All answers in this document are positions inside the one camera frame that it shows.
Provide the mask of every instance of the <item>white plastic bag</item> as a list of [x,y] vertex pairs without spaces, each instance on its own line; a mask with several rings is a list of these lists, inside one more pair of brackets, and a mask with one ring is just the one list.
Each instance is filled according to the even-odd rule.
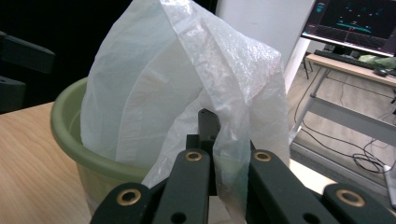
[[85,147],[166,178],[202,108],[216,113],[217,188],[244,223],[250,139],[288,163],[280,54],[192,1],[134,0],[113,25],[81,107]]

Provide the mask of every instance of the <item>computer monitor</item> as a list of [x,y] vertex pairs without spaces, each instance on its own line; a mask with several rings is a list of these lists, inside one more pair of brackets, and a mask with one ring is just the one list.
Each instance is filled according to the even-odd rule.
[[396,55],[395,0],[317,0],[302,37],[382,57]]

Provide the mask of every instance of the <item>plastic bucket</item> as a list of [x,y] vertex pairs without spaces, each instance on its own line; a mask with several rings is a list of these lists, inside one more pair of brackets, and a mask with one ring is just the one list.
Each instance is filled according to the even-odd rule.
[[140,183],[149,170],[136,168],[104,158],[81,143],[79,114],[87,87],[87,78],[66,88],[51,111],[52,134],[59,147],[78,168],[91,213],[116,186],[126,182]]

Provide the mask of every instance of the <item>wooden table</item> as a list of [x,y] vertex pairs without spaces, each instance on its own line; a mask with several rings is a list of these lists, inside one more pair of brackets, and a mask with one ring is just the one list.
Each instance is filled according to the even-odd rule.
[[[89,223],[77,167],[50,131],[52,104],[0,115],[0,223]],[[321,193],[330,179],[291,161],[291,170]]]
[[349,63],[338,62],[333,59],[318,56],[316,54],[309,54],[305,59],[319,66],[335,69],[348,75],[362,77],[372,80],[374,82],[382,83],[391,87],[396,87],[396,78],[391,76],[380,77],[374,74],[373,70],[371,69],[355,66]]

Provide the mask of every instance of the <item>white wall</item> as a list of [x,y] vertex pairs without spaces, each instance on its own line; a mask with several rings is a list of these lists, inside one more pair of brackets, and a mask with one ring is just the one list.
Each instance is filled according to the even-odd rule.
[[308,49],[306,51],[313,53],[316,49],[324,49],[324,46],[325,44],[323,43],[311,40],[311,43],[309,43]]
[[[288,91],[309,43],[299,40],[313,3],[314,0],[219,0],[216,14],[235,30],[280,51]],[[298,41],[299,51],[294,52]]]

